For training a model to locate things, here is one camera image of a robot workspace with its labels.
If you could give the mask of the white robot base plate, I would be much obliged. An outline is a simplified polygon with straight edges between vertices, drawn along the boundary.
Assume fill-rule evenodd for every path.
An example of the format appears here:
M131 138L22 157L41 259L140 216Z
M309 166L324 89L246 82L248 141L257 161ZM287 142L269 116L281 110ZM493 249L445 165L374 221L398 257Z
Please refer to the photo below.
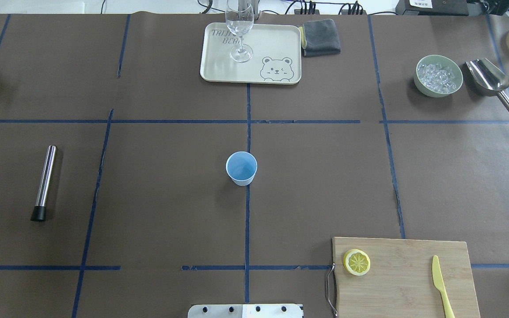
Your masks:
M303 318L301 304L196 304L190 307L188 318Z

